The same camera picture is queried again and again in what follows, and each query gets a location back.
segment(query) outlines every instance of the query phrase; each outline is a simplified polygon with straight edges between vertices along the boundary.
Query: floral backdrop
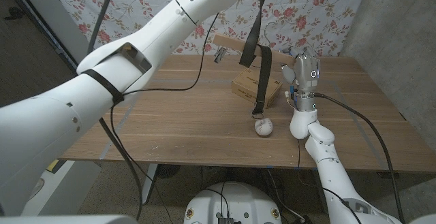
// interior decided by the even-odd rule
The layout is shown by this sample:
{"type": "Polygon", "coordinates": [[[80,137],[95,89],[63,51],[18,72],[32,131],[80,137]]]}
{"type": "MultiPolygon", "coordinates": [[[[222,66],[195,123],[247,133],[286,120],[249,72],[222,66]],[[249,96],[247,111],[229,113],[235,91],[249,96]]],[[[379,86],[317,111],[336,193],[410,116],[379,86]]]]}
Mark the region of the floral backdrop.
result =
{"type": "MultiPolygon", "coordinates": [[[[60,0],[88,37],[104,0],[60,0]]],[[[129,35],[144,26],[171,0],[111,0],[98,33],[96,46],[129,35]]],[[[310,45],[321,56],[340,54],[345,38],[361,0],[265,0],[262,8],[260,43],[275,50],[290,46],[310,45]]],[[[238,0],[223,11],[213,27],[222,33],[245,39],[259,10],[259,0],[238,0]]],[[[200,54],[213,17],[205,20],[176,49],[179,54],[200,54]]],[[[207,44],[207,54],[217,46],[207,44]]]]}

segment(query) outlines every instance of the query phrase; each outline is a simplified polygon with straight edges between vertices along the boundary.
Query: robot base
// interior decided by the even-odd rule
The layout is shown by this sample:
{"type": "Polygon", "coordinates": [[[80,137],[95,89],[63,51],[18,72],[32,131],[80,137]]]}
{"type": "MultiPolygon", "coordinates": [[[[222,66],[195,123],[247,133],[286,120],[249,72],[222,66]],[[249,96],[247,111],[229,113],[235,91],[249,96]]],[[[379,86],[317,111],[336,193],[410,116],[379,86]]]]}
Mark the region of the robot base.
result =
{"type": "Polygon", "coordinates": [[[241,182],[222,182],[210,186],[227,199],[222,199],[220,194],[207,189],[199,192],[186,207],[184,224],[218,223],[218,217],[233,218],[237,223],[270,223],[280,224],[281,217],[277,205],[263,191],[241,182]]]}

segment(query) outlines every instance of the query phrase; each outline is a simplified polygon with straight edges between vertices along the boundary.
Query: wooden stick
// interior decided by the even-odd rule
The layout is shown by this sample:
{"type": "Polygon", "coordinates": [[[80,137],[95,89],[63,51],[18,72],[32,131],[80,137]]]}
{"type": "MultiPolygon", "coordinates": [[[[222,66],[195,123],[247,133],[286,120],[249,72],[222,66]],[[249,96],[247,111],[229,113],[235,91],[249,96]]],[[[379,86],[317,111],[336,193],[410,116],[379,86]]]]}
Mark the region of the wooden stick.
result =
{"type": "MultiPolygon", "coordinates": [[[[218,45],[218,46],[223,46],[223,47],[227,47],[227,48],[231,48],[233,50],[239,50],[239,51],[243,51],[244,50],[244,46],[245,46],[245,42],[243,40],[239,40],[233,37],[228,37],[222,34],[215,34],[215,37],[213,38],[212,43],[218,45]]],[[[280,53],[276,50],[271,50],[272,52],[272,62],[273,63],[285,63],[286,65],[288,65],[289,67],[293,67],[294,63],[295,63],[295,58],[288,55],[288,54],[283,54],[280,53]]],[[[256,55],[257,57],[260,57],[262,55],[262,52],[260,50],[259,46],[256,46],[254,55],[256,55]]]]}

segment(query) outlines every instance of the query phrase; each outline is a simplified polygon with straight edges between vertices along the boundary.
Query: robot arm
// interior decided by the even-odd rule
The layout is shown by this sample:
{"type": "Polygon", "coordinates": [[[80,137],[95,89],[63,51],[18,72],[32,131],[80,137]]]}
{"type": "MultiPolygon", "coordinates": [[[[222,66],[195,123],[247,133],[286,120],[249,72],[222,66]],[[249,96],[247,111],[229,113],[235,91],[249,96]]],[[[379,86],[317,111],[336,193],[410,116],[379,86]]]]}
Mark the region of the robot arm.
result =
{"type": "MultiPolygon", "coordinates": [[[[335,192],[356,213],[361,223],[401,224],[396,218],[383,213],[365,201],[354,189],[347,172],[334,148],[333,133],[317,119],[313,92],[320,77],[320,60],[310,50],[296,56],[294,66],[296,84],[296,110],[290,123],[290,131],[297,139],[305,139],[306,150],[315,161],[322,187],[335,192]]],[[[350,209],[339,198],[324,190],[330,222],[357,223],[350,209]]]]}
{"type": "Polygon", "coordinates": [[[141,30],[85,57],[79,76],[0,109],[0,215],[20,215],[47,165],[112,107],[112,95],[84,71],[93,69],[122,93],[141,89],[200,22],[235,1],[173,0],[141,30]]]}

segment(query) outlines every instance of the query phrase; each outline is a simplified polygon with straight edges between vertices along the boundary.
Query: black strap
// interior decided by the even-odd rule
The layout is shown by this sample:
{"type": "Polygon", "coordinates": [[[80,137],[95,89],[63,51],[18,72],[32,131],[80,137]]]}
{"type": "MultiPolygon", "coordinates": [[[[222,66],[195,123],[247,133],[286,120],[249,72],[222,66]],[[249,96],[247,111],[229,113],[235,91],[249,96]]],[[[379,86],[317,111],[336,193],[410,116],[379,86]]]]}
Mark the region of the black strap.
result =
{"type": "Polygon", "coordinates": [[[264,5],[265,0],[260,0],[260,9],[259,14],[254,21],[253,27],[251,28],[250,34],[248,34],[247,42],[245,43],[243,54],[240,57],[239,64],[250,67],[251,63],[254,60],[254,51],[256,49],[256,45],[258,44],[259,34],[260,34],[260,25],[262,19],[262,6],[264,5]]]}
{"type": "Polygon", "coordinates": [[[105,79],[102,75],[94,71],[93,69],[88,69],[83,72],[83,74],[88,74],[90,77],[99,82],[109,93],[112,95],[112,101],[114,102],[114,106],[118,103],[124,101],[124,95],[118,91],[107,79],[105,79]]]}
{"type": "Polygon", "coordinates": [[[265,0],[260,0],[259,14],[256,17],[250,34],[247,37],[247,42],[244,45],[243,54],[240,57],[239,61],[239,64],[245,67],[250,67],[255,58],[254,52],[256,46],[260,47],[260,50],[262,51],[262,62],[260,65],[258,96],[256,97],[255,107],[253,109],[253,112],[251,113],[254,118],[260,118],[256,115],[262,115],[264,113],[266,88],[268,87],[268,81],[271,72],[271,63],[273,61],[273,58],[271,57],[271,49],[267,46],[258,45],[262,19],[262,6],[264,5],[264,2],[265,0]]]}
{"type": "Polygon", "coordinates": [[[258,96],[256,97],[256,104],[252,115],[258,115],[264,113],[265,105],[265,94],[266,88],[268,88],[268,81],[270,79],[271,73],[271,49],[266,46],[261,46],[258,44],[262,50],[262,62],[260,63],[260,74],[259,74],[259,84],[258,84],[258,96]]]}

